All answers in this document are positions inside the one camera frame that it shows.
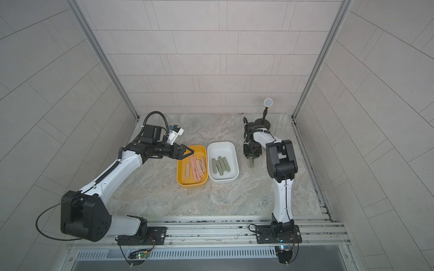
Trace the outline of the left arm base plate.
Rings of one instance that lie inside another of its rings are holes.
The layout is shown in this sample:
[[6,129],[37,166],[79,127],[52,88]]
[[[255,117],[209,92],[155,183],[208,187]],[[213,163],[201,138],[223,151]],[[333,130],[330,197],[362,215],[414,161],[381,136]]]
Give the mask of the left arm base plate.
[[167,227],[142,227],[134,236],[117,236],[115,240],[121,246],[163,245]]

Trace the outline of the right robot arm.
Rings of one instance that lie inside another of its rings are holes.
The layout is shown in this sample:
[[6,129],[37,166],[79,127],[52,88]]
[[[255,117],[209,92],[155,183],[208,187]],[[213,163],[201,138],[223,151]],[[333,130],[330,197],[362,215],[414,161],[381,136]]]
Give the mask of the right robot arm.
[[243,153],[254,166],[254,159],[265,152],[267,172],[274,180],[275,204],[272,213],[271,232],[274,238],[295,233],[292,213],[292,185],[298,172],[298,164],[291,140],[276,138],[264,125],[244,123]]

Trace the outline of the pink fruit knife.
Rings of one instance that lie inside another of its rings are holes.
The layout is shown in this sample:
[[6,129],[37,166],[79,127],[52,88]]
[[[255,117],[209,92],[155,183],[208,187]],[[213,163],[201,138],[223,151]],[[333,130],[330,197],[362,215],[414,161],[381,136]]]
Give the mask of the pink fruit knife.
[[190,166],[189,163],[187,163],[187,164],[185,165],[185,179],[186,179],[186,180],[189,179],[189,176],[190,176],[190,169],[191,169],[191,166]]

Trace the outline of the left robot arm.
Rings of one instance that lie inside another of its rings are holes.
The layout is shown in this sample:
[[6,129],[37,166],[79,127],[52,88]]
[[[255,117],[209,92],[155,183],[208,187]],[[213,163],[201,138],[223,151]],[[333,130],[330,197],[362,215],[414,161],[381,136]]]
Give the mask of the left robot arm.
[[148,228],[148,221],[138,216],[113,216],[106,204],[118,187],[149,159],[168,157],[183,160],[194,151],[175,141],[183,134],[178,125],[155,126],[143,122],[139,134],[118,151],[117,159],[98,177],[79,191],[62,196],[61,232],[71,241],[98,242],[115,237],[121,246],[162,245],[165,227]]

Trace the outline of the white plastic storage box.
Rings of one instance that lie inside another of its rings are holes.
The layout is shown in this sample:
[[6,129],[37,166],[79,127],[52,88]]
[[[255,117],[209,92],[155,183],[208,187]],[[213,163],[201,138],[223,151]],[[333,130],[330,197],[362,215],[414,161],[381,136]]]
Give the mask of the white plastic storage box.
[[[228,141],[211,143],[207,148],[207,152],[209,164],[208,173],[209,177],[213,182],[222,184],[226,182],[232,182],[236,178],[238,178],[240,170],[238,166],[235,146],[233,143]],[[219,156],[226,157],[228,160],[228,164],[231,168],[230,172],[224,171],[222,176],[219,174],[219,172],[217,174],[213,174],[211,166],[211,159],[215,158],[217,161]]]

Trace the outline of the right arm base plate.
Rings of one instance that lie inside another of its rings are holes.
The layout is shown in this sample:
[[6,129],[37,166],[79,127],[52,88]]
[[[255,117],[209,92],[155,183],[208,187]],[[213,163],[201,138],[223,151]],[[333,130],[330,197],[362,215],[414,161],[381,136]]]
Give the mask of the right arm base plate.
[[298,225],[253,225],[258,244],[293,244],[302,243]]

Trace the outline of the green knife front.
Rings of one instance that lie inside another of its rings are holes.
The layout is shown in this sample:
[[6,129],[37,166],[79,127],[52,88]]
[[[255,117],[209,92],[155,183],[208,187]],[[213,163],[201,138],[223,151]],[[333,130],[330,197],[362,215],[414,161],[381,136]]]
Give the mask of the green knife front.
[[215,158],[211,159],[211,166],[212,166],[212,172],[213,172],[213,174],[217,174],[218,173],[218,169],[217,169],[217,164],[216,164],[216,159]]

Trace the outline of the yellow plastic storage box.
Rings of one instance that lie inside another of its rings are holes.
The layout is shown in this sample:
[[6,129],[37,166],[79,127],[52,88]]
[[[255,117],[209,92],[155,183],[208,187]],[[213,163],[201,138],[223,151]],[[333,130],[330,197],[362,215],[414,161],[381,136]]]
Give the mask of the yellow plastic storage box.
[[189,163],[191,165],[191,158],[187,157],[186,159],[180,160],[177,163],[177,182],[179,185],[181,185],[185,188],[201,187],[201,186],[205,185],[207,180],[208,180],[207,151],[206,151],[205,147],[202,145],[192,145],[189,147],[194,150],[194,155],[196,156],[197,159],[201,160],[202,157],[205,157],[207,171],[204,172],[201,182],[195,182],[195,180],[193,178],[192,168],[191,168],[189,179],[186,180],[185,179],[185,165],[187,163]]

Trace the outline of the long pink ceramic knife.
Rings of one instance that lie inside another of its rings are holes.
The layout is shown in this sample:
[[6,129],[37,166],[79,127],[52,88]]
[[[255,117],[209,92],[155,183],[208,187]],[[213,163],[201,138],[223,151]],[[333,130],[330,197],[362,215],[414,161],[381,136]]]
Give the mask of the long pink ceramic knife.
[[192,168],[193,178],[195,182],[200,182],[200,178],[198,177],[197,174],[196,157],[192,155],[190,156],[190,158],[191,158],[191,168]]

